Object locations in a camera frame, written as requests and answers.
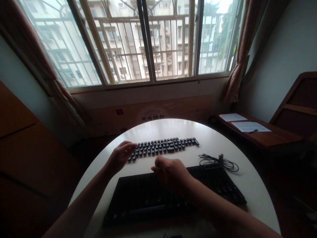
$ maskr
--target black mechanical keyboard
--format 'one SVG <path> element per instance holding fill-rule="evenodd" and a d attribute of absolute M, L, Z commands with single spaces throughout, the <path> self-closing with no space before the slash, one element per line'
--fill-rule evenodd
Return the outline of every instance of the black mechanical keyboard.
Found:
<path fill-rule="evenodd" d="M 247 203 L 220 164 L 194 166 L 187 170 L 194 178 L 233 204 Z M 189 201 L 170 192 L 154 173 L 121 177 L 103 226 L 125 225 L 194 212 L 197 209 Z"/>
<path fill-rule="evenodd" d="M 152 140 L 148 142 L 137 143 L 138 148 L 134 151 L 128 162 L 135 161 L 139 156 L 155 155 L 158 153 L 175 152 L 184 150 L 187 146 L 199 145 L 195 137 L 179 139 L 178 137 L 169 139 Z"/>

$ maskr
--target paper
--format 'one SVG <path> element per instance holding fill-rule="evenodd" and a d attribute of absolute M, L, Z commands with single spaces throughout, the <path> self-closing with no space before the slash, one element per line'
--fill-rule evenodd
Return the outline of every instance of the paper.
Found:
<path fill-rule="evenodd" d="M 232 113 L 232 114 L 221 114 L 219 115 L 222 119 L 224 119 L 225 121 L 243 121 L 243 120 L 247 120 L 246 118 L 244 118 L 243 116 L 240 116 L 237 113 Z"/>
<path fill-rule="evenodd" d="M 232 122 L 232 124 L 242 132 L 252 132 L 254 130 L 257 130 L 257 132 L 271 131 L 257 122 Z"/>

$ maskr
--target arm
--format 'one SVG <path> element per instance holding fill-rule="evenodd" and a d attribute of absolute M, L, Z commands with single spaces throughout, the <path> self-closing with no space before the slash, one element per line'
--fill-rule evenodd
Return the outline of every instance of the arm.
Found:
<path fill-rule="evenodd" d="M 241 237 L 281 237 L 270 227 L 194 179 L 180 160 L 158 156 L 151 169 L 163 184 L 186 197 L 208 214 L 212 221 L 216 221 L 213 224 L 218 231 L 230 231 L 234 236 Z"/>
<path fill-rule="evenodd" d="M 124 167 L 137 146 L 124 141 L 115 148 L 104 167 L 43 237 L 82 237 L 109 181 Z"/>

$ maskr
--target black cable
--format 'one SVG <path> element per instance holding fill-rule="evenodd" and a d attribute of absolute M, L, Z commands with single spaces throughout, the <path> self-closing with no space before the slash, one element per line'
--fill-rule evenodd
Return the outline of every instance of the black cable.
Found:
<path fill-rule="evenodd" d="M 222 167 L 225 167 L 226 169 L 228 169 L 231 172 L 238 172 L 239 171 L 239 166 L 234 162 L 231 162 L 229 160 L 224 160 L 223 154 L 219 155 L 219 159 L 217 159 L 215 157 L 211 157 L 210 155 L 206 155 L 206 154 L 199 155 L 199 157 L 202 158 L 202 160 L 199 161 L 199 165 L 201 165 L 202 161 L 208 160 L 208 161 L 214 161 L 214 162 L 219 163 Z"/>

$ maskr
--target white oval table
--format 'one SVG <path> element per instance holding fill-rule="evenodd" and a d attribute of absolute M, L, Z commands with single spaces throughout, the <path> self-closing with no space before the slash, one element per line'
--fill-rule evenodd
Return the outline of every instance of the white oval table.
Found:
<path fill-rule="evenodd" d="M 198 155 L 203 153 L 216 158 L 218 158 L 219 154 L 224 154 L 225 159 L 235 162 L 240 168 L 239 172 L 231 173 L 226 171 L 244 195 L 247 201 L 248 212 L 280 234 L 280 228 L 271 198 L 262 179 L 247 157 L 230 140 L 217 131 L 203 124 L 183 119 L 160 119 L 147 122 L 124 132 L 114 139 L 87 168 L 77 185 L 70 204 L 104 166 L 113 149 L 122 141 L 128 140 L 138 143 L 171 137 L 178 137 L 179 139 L 196 137 L 200 143 L 199 147 L 192 145 L 179 152 L 163 153 L 163 156 L 167 158 L 180 159 L 186 167 L 199 165 L 200 159 Z M 118 179 L 124 176 L 151 173 L 151 166 L 154 165 L 155 158 L 156 155 L 147 155 L 143 158 L 137 158 L 135 162 L 127 163 L 124 168 L 110 180 L 86 230 L 85 237 L 94 237 L 101 229 Z M 149 236 L 162 237 L 150 235 L 147 231 L 144 237 Z"/>

